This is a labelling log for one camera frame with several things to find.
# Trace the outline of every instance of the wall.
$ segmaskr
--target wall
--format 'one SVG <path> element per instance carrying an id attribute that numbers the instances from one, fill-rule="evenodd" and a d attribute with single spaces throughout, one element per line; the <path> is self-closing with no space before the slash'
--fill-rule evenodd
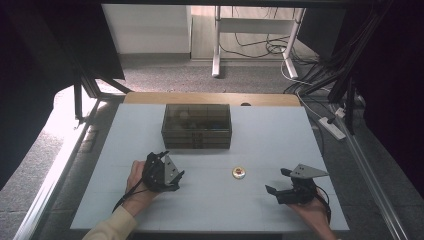
<path id="1" fill-rule="evenodd" d="M 190 6 L 102 7 L 118 53 L 190 52 Z"/>

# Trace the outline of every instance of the person's left hand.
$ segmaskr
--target person's left hand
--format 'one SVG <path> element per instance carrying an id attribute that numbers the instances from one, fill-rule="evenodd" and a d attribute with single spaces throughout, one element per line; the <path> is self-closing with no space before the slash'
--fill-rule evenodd
<path id="1" fill-rule="evenodd" d="M 127 193 L 133 186 L 135 186 L 141 179 L 145 161 L 134 161 L 131 167 L 131 173 L 128 176 L 127 180 Z M 138 213 L 143 211 L 146 207 L 150 205 L 152 200 L 159 195 L 159 193 L 151 192 L 147 190 L 147 187 L 141 183 L 136 190 L 134 195 L 129 196 L 125 202 L 122 204 L 122 207 L 125 208 L 132 216 L 136 216 Z"/>

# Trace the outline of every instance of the power strip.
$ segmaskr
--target power strip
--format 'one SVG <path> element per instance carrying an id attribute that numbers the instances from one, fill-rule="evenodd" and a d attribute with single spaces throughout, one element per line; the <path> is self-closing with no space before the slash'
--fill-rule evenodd
<path id="1" fill-rule="evenodd" d="M 329 131 L 331 133 L 331 135 L 333 135 L 333 137 L 335 137 L 337 140 L 342 140 L 343 138 L 346 137 L 346 135 L 344 135 L 344 133 L 342 131 L 340 131 L 336 125 L 332 124 L 332 123 L 327 123 L 328 118 L 323 117 L 319 120 L 319 122 L 321 123 L 321 125 L 323 125 L 325 127 L 325 129 L 327 129 L 327 131 Z"/>

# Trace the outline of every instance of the white cable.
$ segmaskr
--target white cable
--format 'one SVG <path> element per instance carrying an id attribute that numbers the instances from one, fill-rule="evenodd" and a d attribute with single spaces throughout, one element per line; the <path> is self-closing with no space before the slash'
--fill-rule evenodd
<path id="1" fill-rule="evenodd" d="M 312 83 L 302 82 L 302 81 L 287 77 L 286 74 L 284 74 L 283 65 L 284 65 L 284 61 L 281 62 L 281 74 L 283 74 L 284 78 L 286 78 L 287 80 L 292 81 L 292 82 L 297 82 L 297 83 L 301 83 L 301 84 L 305 84 L 305 85 L 309 85 L 309 86 L 312 85 Z M 327 89 L 327 88 L 320 88 L 319 90 L 324 90 L 324 91 L 330 92 L 330 90 Z"/>
<path id="2" fill-rule="evenodd" d="M 306 103 L 299 96 L 299 91 L 296 92 L 296 95 L 299 98 L 299 100 L 303 103 L 303 106 L 307 107 L 309 109 L 309 111 L 311 111 L 312 113 L 314 113 L 315 115 L 317 115 L 320 119 L 322 118 L 318 113 L 314 112 L 308 105 L 306 105 Z"/>

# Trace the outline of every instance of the sleeve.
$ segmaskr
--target sleeve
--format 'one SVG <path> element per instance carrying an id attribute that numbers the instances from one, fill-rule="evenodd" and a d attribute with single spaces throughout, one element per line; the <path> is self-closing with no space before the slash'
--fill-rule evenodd
<path id="1" fill-rule="evenodd" d="M 84 236 L 83 240 L 124 240 L 136 225 L 137 222 L 133 216 L 119 206 L 109 219 L 98 223 Z"/>

